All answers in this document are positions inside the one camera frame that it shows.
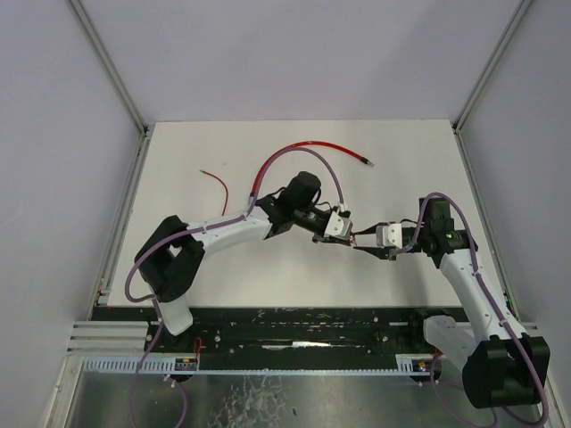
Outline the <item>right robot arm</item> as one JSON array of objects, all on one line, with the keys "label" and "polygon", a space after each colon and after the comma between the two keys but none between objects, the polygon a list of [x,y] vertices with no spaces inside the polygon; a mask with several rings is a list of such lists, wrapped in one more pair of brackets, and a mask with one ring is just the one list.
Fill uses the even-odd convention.
[{"label": "right robot arm", "polygon": [[461,372],[474,407],[547,407],[549,345],[541,336],[530,335],[503,294],[488,285],[470,227],[457,228],[457,220],[467,220],[459,205],[444,193],[432,192],[420,199],[415,226],[379,222],[362,230],[375,236],[375,244],[355,247],[386,260],[422,252],[450,283],[471,331],[466,333],[449,316],[431,316],[423,322],[423,334]]}]

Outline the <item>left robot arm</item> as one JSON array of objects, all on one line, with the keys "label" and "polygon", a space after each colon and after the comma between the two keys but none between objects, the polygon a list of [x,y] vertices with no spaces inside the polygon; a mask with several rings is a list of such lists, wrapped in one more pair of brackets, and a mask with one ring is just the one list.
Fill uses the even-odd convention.
[{"label": "left robot arm", "polygon": [[159,322],[178,336],[194,323],[186,293],[203,261],[237,245],[267,240],[298,226],[318,243],[352,244],[350,212],[342,203],[318,207],[321,182],[302,171],[289,184],[254,200],[244,213],[187,224],[178,216],[165,218],[134,259],[128,274],[138,273],[152,292]]}]

